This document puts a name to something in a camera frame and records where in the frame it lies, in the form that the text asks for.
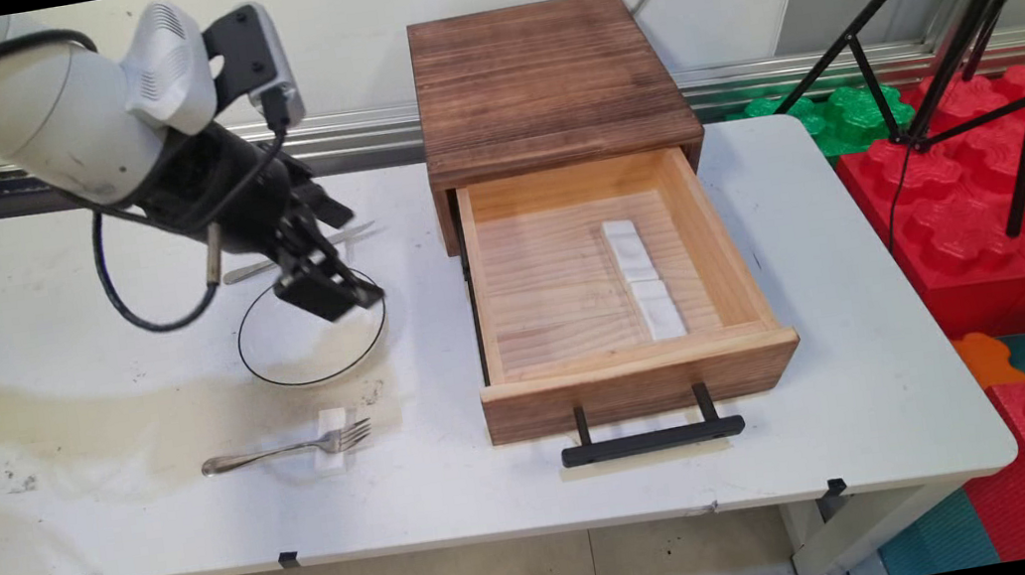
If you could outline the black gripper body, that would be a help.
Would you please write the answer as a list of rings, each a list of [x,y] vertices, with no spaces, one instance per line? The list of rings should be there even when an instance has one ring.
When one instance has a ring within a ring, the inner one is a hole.
[[[283,150],[284,129],[258,146],[216,124],[195,136],[171,130],[148,178],[128,196],[135,222],[203,241],[220,225],[228,253],[271,254],[286,213],[309,208],[333,224],[331,197],[313,171]]]

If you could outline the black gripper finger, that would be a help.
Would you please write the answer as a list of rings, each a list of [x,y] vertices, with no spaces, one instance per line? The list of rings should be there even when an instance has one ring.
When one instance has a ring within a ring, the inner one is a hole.
[[[337,322],[358,304],[347,266],[313,216],[286,214],[274,236],[280,272],[273,284],[277,298],[328,322]]]
[[[354,210],[311,181],[294,187],[291,193],[306,310],[322,318],[344,315],[356,306],[371,309],[380,302],[381,289],[357,276],[321,232],[321,225],[335,230],[348,225],[355,218]]]

